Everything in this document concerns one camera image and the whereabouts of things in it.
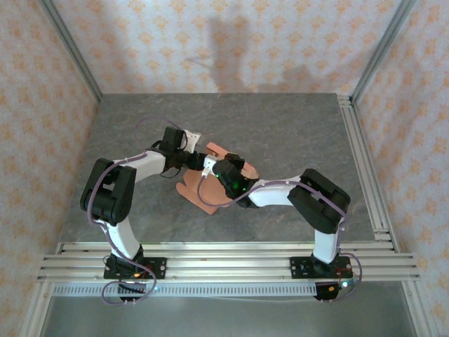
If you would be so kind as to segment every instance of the floral wallpaper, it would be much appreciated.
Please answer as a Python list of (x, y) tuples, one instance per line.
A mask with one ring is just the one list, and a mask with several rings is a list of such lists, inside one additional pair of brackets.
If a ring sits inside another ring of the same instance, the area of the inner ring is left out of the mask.
[(399, 0), (55, 0), (104, 93), (355, 88)]
[(449, 335), (449, 7), (418, 1), (361, 103), (402, 249)]
[(37, 1), (0, 2), (0, 336), (54, 252), (97, 110)]

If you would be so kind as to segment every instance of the gray marble surface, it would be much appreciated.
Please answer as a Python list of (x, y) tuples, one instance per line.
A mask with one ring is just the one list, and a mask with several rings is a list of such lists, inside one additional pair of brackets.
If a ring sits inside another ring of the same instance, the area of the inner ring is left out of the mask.
[[(163, 116), (199, 132), (199, 150), (213, 141), (238, 153), (262, 178), (274, 180), (319, 170), (351, 197), (349, 230), (343, 241), (373, 239), (354, 158), (335, 94), (238, 93), (106, 95), (100, 104), (79, 178), (62, 230), (62, 242), (103, 242), (79, 199), (95, 161), (141, 153), (162, 138)], [(293, 208), (237, 205), (208, 215), (181, 197), (174, 179), (152, 176), (135, 186), (130, 221), (141, 242), (313, 241), (313, 230)]]

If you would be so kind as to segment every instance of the purple cable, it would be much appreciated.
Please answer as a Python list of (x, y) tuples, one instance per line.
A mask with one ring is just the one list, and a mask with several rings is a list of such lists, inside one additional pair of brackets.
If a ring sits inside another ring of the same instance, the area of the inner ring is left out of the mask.
[(135, 139), (135, 141), (139, 144), (139, 146), (142, 149), (145, 149), (146, 147), (140, 142), (140, 140), (138, 138), (138, 129), (139, 129), (139, 125), (142, 122), (144, 122), (144, 121), (146, 121), (148, 119), (159, 119), (161, 121), (166, 121), (167, 123), (170, 123), (171, 125), (173, 125), (175, 128), (178, 128), (178, 129), (182, 130), (178, 125), (176, 125), (174, 122), (172, 122), (171, 120), (169, 120), (169, 119), (167, 119), (165, 117), (160, 117), (160, 116), (147, 116), (147, 117), (144, 117), (141, 120), (139, 120), (137, 122), (137, 124), (134, 126), (134, 139)]
[[(112, 171), (113, 169), (115, 169), (117, 166), (120, 166), (122, 164), (126, 164), (132, 161), (136, 161), (142, 158), (145, 158), (147, 156), (146, 152), (143, 152), (142, 154), (139, 154), (138, 156), (135, 157), (131, 157), (131, 158), (127, 158), (121, 161), (118, 161), (116, 163), (113, 163), (111, 166), (109, 166), (108, 168), (106, 168), (106, 170), (101, 174), (101, 176), (98, 178), (98, 181), (96, 182), (93, 190), (92, 190), (92, 194), (91, 197), (89, 198), (89, 202), (87, 205), (87, 219), (89, 221), (89, 223), (91, 223), (92, 225), (99, 225), (105, 232), (107, 241), (109, 242), (109, 244), (111, 245), (112, 249), (114, 249), (118, 255), (124, 259), (126, 262), (130, 263), (131, 265), (134, 265), (140, 269), (143, 269), (144, 271), (148, 272), (148, 274), (150, 274), (153, 277), (153, 285), (151, 287), (150, 290), (148, 290), (145, 295), (139, 297), (137, 300), (133, 300), (134, 304), (136, 304), (138, 301), (140, 300), (144, 300), (146, 299), (154, 290), (154, 288), (156, 287), (156, 275), (152, 272), (151, 269), (149, 269), (148, 267), (145, 267), (144, 265), (141, 265), (139, 263), (134, 262), (133, 260), (131, 260), (130, 258), (127, 258), (125, 256), (125, 254), (123, 254), (115, 245), (115, 243), (112, 241), (111, 236), (109, 235), (109, 232), (107, 230), (107, 226), (103, 223), (100, 223), (98, 221), (95, 221), (92, 217), (92, 205), (93, 205), (93, 200), (95, 199), (95, 196), (98, 192), (98, 189), (100, 188), (101, 183), (103, 182), (103, 180), (105, 179), (105, 177), (107, 176), (107, 174)], [(101, 298), (103, 300), (103, 302), (105, 304), (114, 306), (114, 307), (119, 307), (122, 305), (126, 305), (127, 302), (121, 302), (121, 303), (114, 303), (114, 302), (109, 302), (108, 300), (106, 300), (105, 298), (105, 291), (106, 288), (112, 284), (121, 284), (121, 285), (129, 285), (129, 283), (127, 282), (123, 282), (123, 281), (112, 281), (108, 284), (105, 284), (105, 286), (103, 287), (102, 291), (101, 291)], [(141, 282), (133, 282), (133, 284), (137, 284), (137, 285), (145, 285), (145, 283), (141, 283)]]
[[(237, 198), (235, 198), (234, 200), (231, 200), (231, 201), (229, 201), (229, 202), (225, 202), (225, 203), (223, 203), (223, 204), (216, 204), (216, 205), (210, 204), (210, 203), (208, 203), (207, 201), (205, 201), (205, 200), (202, 198), (201, 193), (200, 193), (201, 184), (203, 183), (203, 181), (204, 181), (205, 178), (206, 178), (206, 177), (204, 177), (204, 176), (201, 177), (201, 179), (200, 179), (200, 181), (199, 181), (199, 184), (198, 184), (198, 187), (197, 187), (197, 189), (196, 189), (196, 193), (198, 194), (198, 199), (199, 199), (203, 204), (205, 204), (205, 205), (207, 205), (207, 206), (212, 206), (212, 207), (226, 207), (226, 206), (230, 206), (230, 205), (232, 205), (232, 204), (235, 204), (237, 201), (242, 200), (244, 197), (248, 196), (250, 193), (253, 193), (254, 191), (257, 191), (257, 190), (259, 190), (259, 189), (261, 189), (261, 188), (265, 188), (265, 187), (268, 187), (268, 186), (279, 186), (279, 185), (280, 185), (280, 186), (295, 185), (295, 186), (300, 186), (300, 187), (302, 187), (302, 188), (308, 190), (309, 192), (311, 192), (312, 194), (314, 194), (315, 196), (317, 196), (319, 199), (322, 199), (325, 203), (327, 203), (327, 205), (329, 205), (330, 207), (332, 207), (333, 209), (335, 209), (335, 210), (336, 210), (336, 211), (343, 217), (343, 221), (342, 221), (342, 223), (340, 223), (339, 230), (344, 230), (344, 224), (347, 222), (347, 219), (348, 219), (347, 213), (345, 213), (340, 207), (338, 207), (337, 205), (335, 205), (335, 204), (334, 204), (333, 202), (331, 202), (331, 200), (329, 200), (328, 198), (324, 197), (319, 191), (316, 191), (315, 189), (311, 188), (310, 186), (308, 186), (308, 185), (306, 185), (306, 184), (304, 184), (304, 183), (301, 183), (300, 181), (288, 181), (288, 183), (287, 183), (286, 181), (282, 181), (282, 180), (269, 181), (269, 182), (266, 182), (266, 183), (263, 184), (263, 185), (258, 185), (258, 186), (256, 186), (256, 187), (254, 187), (253, 189), (251, 189), (251, 190), (249, 190), (249, 191), (243, 193), (240, 197), (237, 197)], [(340, 235), (340, 233), (339, 233), (338, 238), (337, 238), (337, 250), (338, 250), (338, 252), (340, 252), (340, 240), (341, 240), (340, 237), (341, 237), (341, 235)], [(362, 264), (360, 263), (360, 260), (357, 258), (357, 256), (355, 256), (353, 253), (341, 253), (340, 255), (341, 255), (341, 256), (350, 256), (350, 257), (352, 257), (352, 258), (357, 262), (357, 265), (358, 265), (358, 269), (359, 269), (360, 274), (359, 274), (359, 276), (358, 276), (358, 281), (357, 281), (357, 283), (355, 283), (354, 288), (353, 288), (348, 294), (346, 294), (345, 296), (343, 296), (343, 297), (341, 297), (341, 298), (336, 298), (335, 300), (330, 300), (329, 303), (332, 303), (332, 302), (338, 302), (339, 300), (343, 300), (343, 299), (345, 299), (345, 298), (348, 298), (350, 295), (352, 295), (352, 294), (355, 292), (355, 290), (356, 290), (358, 284), (362, 281), (362, 276), (363, 276)]]

